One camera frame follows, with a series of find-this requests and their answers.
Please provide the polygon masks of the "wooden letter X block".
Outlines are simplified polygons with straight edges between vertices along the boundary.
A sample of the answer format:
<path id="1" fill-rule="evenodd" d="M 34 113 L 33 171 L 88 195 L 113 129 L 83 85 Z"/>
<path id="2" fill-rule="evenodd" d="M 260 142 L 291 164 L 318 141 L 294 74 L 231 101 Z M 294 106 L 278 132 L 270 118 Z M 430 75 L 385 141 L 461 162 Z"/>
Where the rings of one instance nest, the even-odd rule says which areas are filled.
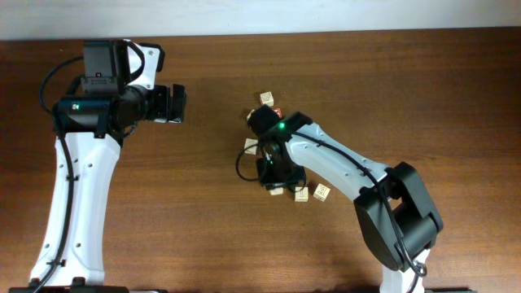
<path id="1" fill-rule="evenodd" d="M 324 186 L 323 184 L 317 184 L 314 192 L 313 197 L 315 199 L 320 200 L 321 202 L 324 202 L 327 199 L 328 194 L 330 193 L 331 189 L 327 186 Z"/>

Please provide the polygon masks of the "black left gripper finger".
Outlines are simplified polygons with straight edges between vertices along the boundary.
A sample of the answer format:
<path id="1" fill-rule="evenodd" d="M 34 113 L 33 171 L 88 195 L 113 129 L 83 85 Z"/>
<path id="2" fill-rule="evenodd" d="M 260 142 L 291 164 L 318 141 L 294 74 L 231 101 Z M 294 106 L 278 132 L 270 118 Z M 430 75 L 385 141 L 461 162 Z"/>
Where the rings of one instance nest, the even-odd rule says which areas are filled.
<path id="1" fill-rule="evenodd" d="M 184 104 L 174 104 L 170 107 L 168 112 L 168 123 L 181 124 L 184 121 Z"/>
<path id="2" fill-rule="evenodd" d="M 186 106 L 187 94 L 184 85 L 173 84 L 172 86 L 172 108 L 184 109 Z"/>

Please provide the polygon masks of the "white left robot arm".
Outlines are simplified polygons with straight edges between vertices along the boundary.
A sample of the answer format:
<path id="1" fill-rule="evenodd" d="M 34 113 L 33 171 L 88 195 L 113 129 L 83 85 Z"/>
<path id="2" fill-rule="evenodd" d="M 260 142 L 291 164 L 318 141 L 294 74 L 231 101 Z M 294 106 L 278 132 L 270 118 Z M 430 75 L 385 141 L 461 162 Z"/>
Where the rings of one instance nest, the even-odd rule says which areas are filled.
<path id="1" fill-rule="evenodd" d="M 27 292 L 125 292 L 106 286 L 103 230 L 124 140 L 141 121 L 181 124 L 186 90 L 158 85 L 161 46 L 86 41 L 64 96 L 46 112 L 56 135 L 56 177 L 46 234 Z"/>

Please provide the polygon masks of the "red letter U block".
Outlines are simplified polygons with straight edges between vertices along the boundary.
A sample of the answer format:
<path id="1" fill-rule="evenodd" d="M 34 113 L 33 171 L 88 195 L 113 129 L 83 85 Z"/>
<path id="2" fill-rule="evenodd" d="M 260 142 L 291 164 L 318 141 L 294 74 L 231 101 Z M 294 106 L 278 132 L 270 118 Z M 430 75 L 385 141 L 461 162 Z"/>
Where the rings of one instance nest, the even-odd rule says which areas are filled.
<path id="1" fill-rule="evenodd" d="M 283 187 L 274 188 L 272 190 L 269 190 L 269 193 L 271 195 L 282 195 L 284 193 L 284 188 Z"/>

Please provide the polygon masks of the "wooden block green side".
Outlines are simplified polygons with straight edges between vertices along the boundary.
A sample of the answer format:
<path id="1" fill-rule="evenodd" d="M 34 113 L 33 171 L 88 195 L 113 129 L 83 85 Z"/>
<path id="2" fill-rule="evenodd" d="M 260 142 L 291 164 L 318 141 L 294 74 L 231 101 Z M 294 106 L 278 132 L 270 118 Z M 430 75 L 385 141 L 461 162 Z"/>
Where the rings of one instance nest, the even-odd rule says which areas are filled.
<path id="1" fill-rule="evenodd" d="M 309 188 L 302 187 L 295 191 L 294 200 L 298 203 L 304 203 L 309 200 Z"/>

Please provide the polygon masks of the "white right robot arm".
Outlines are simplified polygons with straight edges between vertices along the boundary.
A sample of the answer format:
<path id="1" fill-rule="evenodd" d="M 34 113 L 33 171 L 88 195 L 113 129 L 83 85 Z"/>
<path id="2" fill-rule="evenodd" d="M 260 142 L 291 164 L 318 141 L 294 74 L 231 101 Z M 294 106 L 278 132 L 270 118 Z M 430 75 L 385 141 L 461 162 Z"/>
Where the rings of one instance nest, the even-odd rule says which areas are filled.
<path id="1" fill-rule="evenodd" d="M 266 190 L 308 189 L 311 170 L 353 203 L 366 246 L 383 266 L 381 292 L 423 292 L 426 260 L 444 224 L 418 171 L 389 167 L 328 136 L 301 112 L 262 105 L 246 119 L 260 151 L 255 180 Z"/>

